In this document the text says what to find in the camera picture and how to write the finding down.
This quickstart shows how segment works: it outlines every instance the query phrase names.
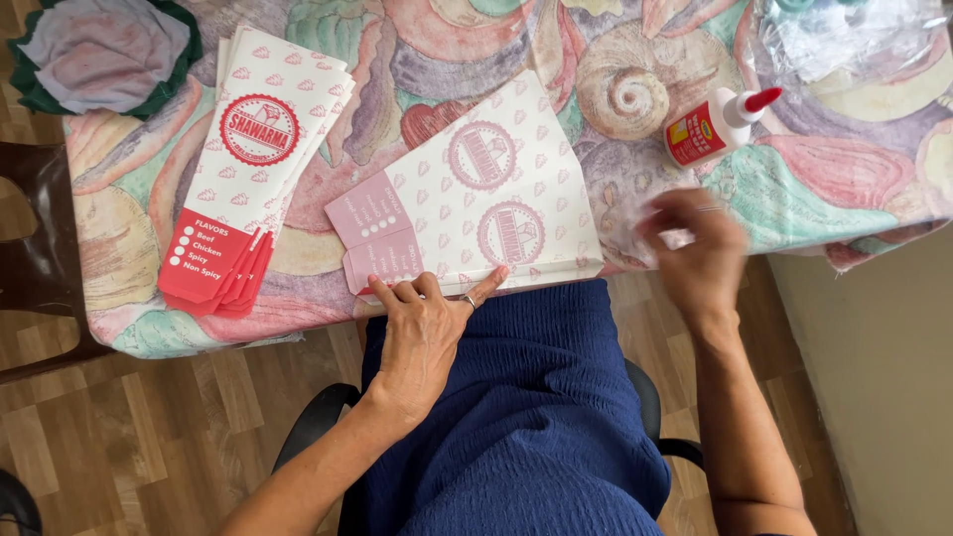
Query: red bottle cap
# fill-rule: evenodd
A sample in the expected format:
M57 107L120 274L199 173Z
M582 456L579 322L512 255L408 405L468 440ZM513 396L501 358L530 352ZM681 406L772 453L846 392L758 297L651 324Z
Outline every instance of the red bottle cap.
M744 100L744 110L748 113L760 112L781 96L781 88L768 88L755 93Z

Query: table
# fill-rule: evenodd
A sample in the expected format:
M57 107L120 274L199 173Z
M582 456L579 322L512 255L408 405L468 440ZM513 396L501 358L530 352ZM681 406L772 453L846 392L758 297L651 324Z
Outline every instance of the table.
M702 185L730 207L754 253L813 247L840 270L953 216L946 39L903 80L815 95L794 76L758 76L742 61L745 2L684 4L189 3L206 54L163 111L147 123L114 113L65 121L91 331L117 350L164 358L372 314L348 292L324 204L523 68L545 83L580 158L613 264L606 274L648 267L644 248L618 241L644 202L680 186ZM195 319L167 310L156 278L211 122L218 37L238 22L346 60L357 86L300 179L252 314ZM765 61L763 50L754 57ZM756 125L753 144L690 172L667 163L662 119L714 87L772 85L785 95Z

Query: navy blue dress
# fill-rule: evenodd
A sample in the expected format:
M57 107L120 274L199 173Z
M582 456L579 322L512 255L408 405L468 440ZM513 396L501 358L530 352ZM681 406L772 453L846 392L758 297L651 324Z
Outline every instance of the navy blue dress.
M365 389L385 326L368 325ZM661 534L671 473L622 359L604 280L490 299L430 415L345 497L357 532Z

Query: white glue bottle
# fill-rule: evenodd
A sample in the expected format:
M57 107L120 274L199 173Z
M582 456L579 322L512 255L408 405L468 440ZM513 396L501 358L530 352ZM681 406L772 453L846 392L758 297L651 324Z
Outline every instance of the white glue bottle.
M740 149L751 138L752 123L779 96L781 88L742 94L717 88L695 110L665 126L665 151L687 170Z

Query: glue bottle label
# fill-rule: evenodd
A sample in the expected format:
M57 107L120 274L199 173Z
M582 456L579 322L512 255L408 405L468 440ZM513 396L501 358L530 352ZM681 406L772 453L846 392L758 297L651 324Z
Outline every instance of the glue bottle label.
M707 101L665 129L665 143L672 157L682 166L725 147L712 127Z

